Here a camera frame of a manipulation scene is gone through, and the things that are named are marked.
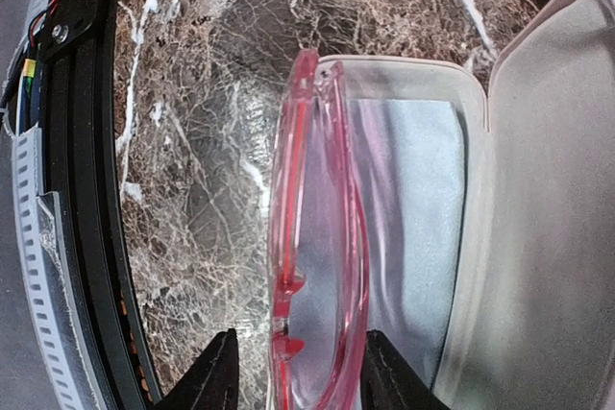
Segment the screw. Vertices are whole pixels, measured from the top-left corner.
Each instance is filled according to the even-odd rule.
[[[68,26],[57,24],[51,31],[51,37],[58,43],[62,43],[68,37]]]

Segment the brown marble countertop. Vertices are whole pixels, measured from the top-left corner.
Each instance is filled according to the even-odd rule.
[[[119,0],[120,194],[163,391],[234,327],[240,408],[264,408],[269,177],[298,51],[450,60],[486,83],[536,12],[533,0]]]

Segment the folded cloth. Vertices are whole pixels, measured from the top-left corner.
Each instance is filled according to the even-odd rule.
[[[356,179],[370,252],[369,329],[383,331],[430,386],[453,301],[464,198],[464,147],[452,105],[348,102]],[[337,199],[324,136],[312,124],[299,235],[306,285],[293,297],[289,334],[306,342],[292,360],[297,406],[330,378],[339,267]]]

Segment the wire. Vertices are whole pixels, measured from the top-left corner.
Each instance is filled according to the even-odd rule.
[[[32,18],[30,26],[28,27],[28,36],[30,37],[30,45],[33,48],[37,45],[35,41],[35,30],[37,29],[38,23],[45,17],[47,13],[53,13],[56,10],[56,7],[58,6],[58,1],[59,0],[51,0],[45,10],[39,12],[34,18]]]

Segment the red wire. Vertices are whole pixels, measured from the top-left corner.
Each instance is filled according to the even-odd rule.
[[[53,7],[53,9],[51,9],[50,14],[53,14],[53,12],[56,10],[56,3],[59,0],[51,0],[51,2],[49,2],[49,5],[47,6],[47,8],[45,10],[43,10],[41,13],[39,13],[39,19],[37,19],[33,25],[32,25],[32,29],[30,30],[30,43],[32,44],[32,46],[35,46],[35,30],[37,29],[37,25],[40,22],[40,20],[43,18],[43,16],[49,11],[49,9],[51,9]]]

